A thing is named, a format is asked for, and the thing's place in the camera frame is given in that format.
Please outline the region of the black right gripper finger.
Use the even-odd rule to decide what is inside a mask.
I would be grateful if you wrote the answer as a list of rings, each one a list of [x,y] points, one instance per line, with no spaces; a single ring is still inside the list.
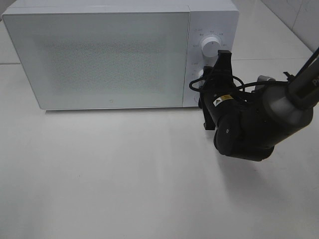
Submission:
[[[215,123],[209,113],[209,111],[203,109],[203,116],[204,116],[204,128],[205,130],[215,130]]]
[[[218,50],[217,56],[214,70],[217,72],[232,72],[232,53],[229,50]]]

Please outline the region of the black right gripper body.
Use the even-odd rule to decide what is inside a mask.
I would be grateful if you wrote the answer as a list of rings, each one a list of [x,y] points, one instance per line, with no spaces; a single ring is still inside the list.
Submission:
[[[200,98],[198,106],[209,111],[215,128],[219,127],[219,121],[225,116],[246,105],[249,93],[245,91],[243,82],[233,76],[232,72],[217,72],[214,67],[205,66],[203,77],[205,83],[199,87]],[[239,81],[238,89],[234,80]]]

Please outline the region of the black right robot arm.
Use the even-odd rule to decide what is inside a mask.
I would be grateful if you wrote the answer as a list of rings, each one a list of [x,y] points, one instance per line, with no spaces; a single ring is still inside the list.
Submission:
[[[236,86],[231,52],[219,50],[214,66],[204,67],[199,107],[204,128],[215,132],[222,155],[251,161],[268,158],[275,145],[310,124],[319,101],[319,54],[285,82],[260,76]]]

